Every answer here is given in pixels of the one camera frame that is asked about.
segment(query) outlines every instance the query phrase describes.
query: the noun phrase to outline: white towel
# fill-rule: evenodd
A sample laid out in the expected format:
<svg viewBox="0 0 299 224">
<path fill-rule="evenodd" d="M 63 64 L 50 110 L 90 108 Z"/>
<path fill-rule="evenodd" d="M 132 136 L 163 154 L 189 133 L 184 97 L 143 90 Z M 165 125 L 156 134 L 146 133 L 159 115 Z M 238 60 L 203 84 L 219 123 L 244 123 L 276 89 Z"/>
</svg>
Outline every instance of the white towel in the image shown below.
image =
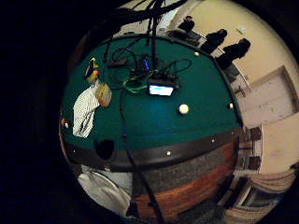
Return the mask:
<svg viewBox="0 0 299 224">
<path fill-rule="evenodd" d="M 125 217 L 131 197 L 111 180 L 98 173 L 87 171 L 78 177 L 78 182 L 96 203 Z"/>
<path fill-rule="evenodd" d="M 87 137 L 93 128 L 94 110 L 100 105 L 94 96 L 95 86 L 85 90 L 74 104 L 73 135 Z"/>
</svg>

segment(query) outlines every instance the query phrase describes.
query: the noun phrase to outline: small screen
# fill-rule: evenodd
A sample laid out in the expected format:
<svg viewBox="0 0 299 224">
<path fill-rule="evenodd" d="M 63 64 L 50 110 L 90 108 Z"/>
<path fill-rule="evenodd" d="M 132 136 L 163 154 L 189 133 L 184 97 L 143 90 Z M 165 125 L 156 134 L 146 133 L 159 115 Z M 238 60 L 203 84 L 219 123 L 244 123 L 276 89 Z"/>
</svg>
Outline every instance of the small screen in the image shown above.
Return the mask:
<svg viewBox="0 0 299 224">
<path fill-rule="evenodd" d="M 149 94 L 170 96 L 173 87 L 149 85 Z"/>
</svg>

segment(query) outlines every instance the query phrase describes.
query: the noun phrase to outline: chair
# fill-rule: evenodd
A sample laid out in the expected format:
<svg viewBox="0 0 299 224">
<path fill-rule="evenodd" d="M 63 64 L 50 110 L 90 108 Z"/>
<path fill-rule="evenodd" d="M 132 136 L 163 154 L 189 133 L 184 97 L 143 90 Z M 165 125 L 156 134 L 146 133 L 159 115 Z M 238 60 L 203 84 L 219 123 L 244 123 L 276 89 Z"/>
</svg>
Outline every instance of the chair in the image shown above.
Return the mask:
<svg viewBox="0 0 299 224">
<path fill-rule="evenodd" d="M 188 44 L 194 45 L 196 47 L 199 45 L 199 42 L 197 40 L 198 36 L 189 35 L 189 33 L 187 33 L 186 31 L 184 31 L 182 29 L 179 29 L 179 28 L 168 31 L 167 36 L 183 40 L 183 41 L 187 42 Z"/>
<path fill-rule="evenodd" d="M 260 156 L 239 155 L 236 162 L 236 170 L 258 170 L 261 166 Z"/>
<path fill-rule="evenodd" d="M 252 150 L 252 155 L 254 155 L 254 147 L 255 147 L 254 142 L 262 139 L 261 128 L 260 127 L 256 127 L 256 128 L 252 128 L 252 129 L 246 128 L 245 133 L 246 133 L 246 141 L 244 143 L 250 142 L 251 146 L 250 147 L 239 147 L 239 149 Z"/>
</svg>

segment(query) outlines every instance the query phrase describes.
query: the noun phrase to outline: yellow object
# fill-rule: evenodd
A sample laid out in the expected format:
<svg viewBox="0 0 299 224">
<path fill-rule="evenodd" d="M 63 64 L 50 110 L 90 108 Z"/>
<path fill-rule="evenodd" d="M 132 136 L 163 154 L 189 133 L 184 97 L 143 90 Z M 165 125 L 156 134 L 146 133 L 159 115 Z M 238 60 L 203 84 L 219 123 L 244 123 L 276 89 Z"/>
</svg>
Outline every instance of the yellow object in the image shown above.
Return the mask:
<svg viewBox="0 0 299 224">
<path fill-rule="evenodd" d="M 99 65 L 96 63 L 95 58 L 91 58 L 91 61 L 93 61 L 93 68 L 97 68 Z"/>
<path fill-rule="evenodd" d="M 179 110 L 179 113 L 182 115 L 187 114 L 189 112 L 189 107 L 188 107 L 188 105 L 180 105 L 178 110 Z"/>
<path fill-rule="evenodd" d="M 99 83 L 95 91 L 95 98 L 98 100 L 101 106 L 109 106 L 112 98 L 112 91 L 110 87 L 104 82 Z"/>
<path fill-rule="evenodd" d="M 91 83 L 95 82 L 98 79 L 98 76 L 99 76 L 99 71 L 94 70 L 93 73 L 89 77 L 87 77 L 87 80 Z"/>
</svg>

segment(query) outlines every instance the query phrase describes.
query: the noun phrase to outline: white wall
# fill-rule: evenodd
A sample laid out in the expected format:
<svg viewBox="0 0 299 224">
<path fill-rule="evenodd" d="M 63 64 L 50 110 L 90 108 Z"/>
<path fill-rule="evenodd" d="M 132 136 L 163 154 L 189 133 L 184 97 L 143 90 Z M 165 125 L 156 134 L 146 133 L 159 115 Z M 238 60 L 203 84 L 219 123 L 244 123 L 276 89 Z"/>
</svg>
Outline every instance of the white wall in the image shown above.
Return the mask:
<svg viewBox="0 0 299 224">
<path fill-rule="evenodd" d="M 290 169 L 299 161 L 299 113 L 263 126 L 261 174 L 275 174 Z"/>
<path fill-rule="evenodd" d="M 251 42 L 247 55 L 235 60 L 236 65 L 249 77 L 249 83 L 285 65 L 299 93 L 299 68 L 295 59 L 277 33 L 257 15 L 228 0 L 203 1 L 192 10 L 191 15 L 195 21 L 194 30 L 203 35 L 221 28 L 228 31 L 222 48 L 244 37 Z M 236 30 L 239 25 L 246 27 L 244 35 Z"/>
</svg>

